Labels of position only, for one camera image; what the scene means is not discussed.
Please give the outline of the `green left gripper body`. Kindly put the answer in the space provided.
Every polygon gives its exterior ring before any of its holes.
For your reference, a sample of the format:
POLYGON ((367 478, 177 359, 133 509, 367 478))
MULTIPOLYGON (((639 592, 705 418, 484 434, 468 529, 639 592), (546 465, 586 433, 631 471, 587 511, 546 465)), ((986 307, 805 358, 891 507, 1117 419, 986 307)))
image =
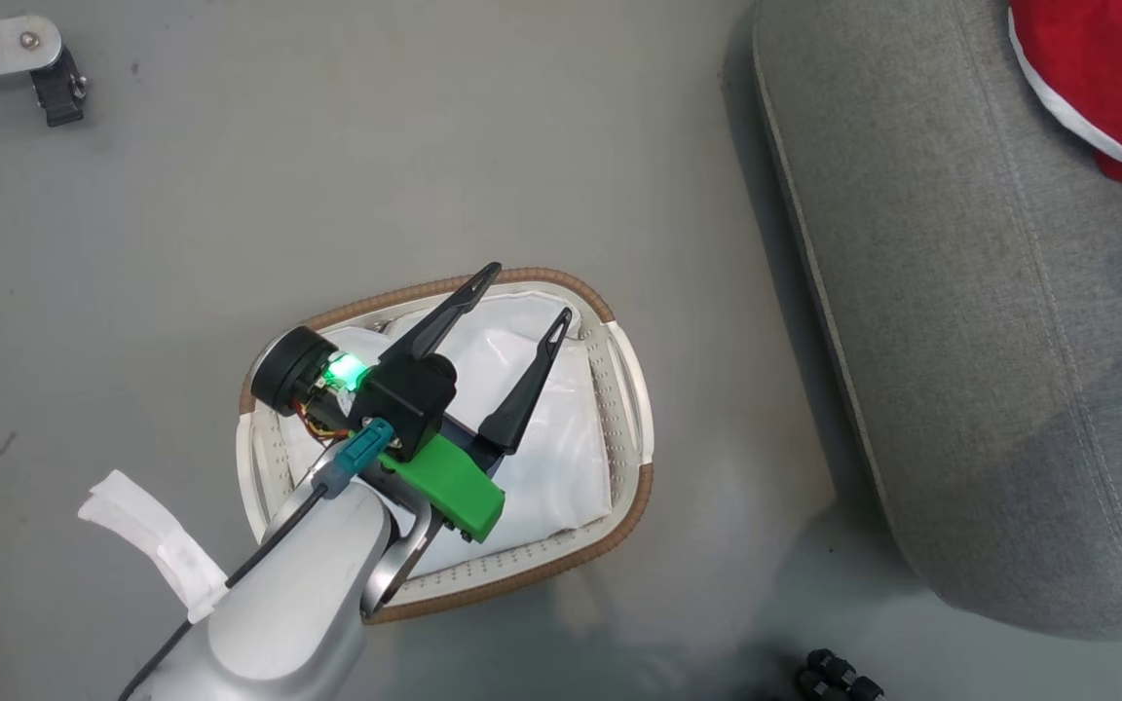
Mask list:
POLYGON ((401 476, 422 494, 456 529, 476 542, 485 542, 502 519, 505 494, 462 448, 435 436, 410 461, 380 454, 385 470, 401 476))

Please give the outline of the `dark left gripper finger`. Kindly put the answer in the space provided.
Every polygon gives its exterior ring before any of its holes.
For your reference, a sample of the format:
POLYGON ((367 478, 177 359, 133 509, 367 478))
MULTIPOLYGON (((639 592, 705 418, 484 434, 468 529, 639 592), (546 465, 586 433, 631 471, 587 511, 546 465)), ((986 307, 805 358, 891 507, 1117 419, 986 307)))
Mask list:
POLYGON ((468 277, 444 302, 432 308, 424 319, 419 320, 419 323, 404 336, 397 338, 380 356, 380 363, 425 362, 432 356, 436 356, 439 345, 453 331, 456 323, 479 305, 502 269, 502 262, 489 262, 480 271, 468 277))
POLYGON ((478 456, 512 456, 524 439, 540 396, 546 387, 558 352, 569 331, 573 312, 562 308, 539 341, 534 359, 522 373, 504 402, 480 425, 476 433, 478 456))

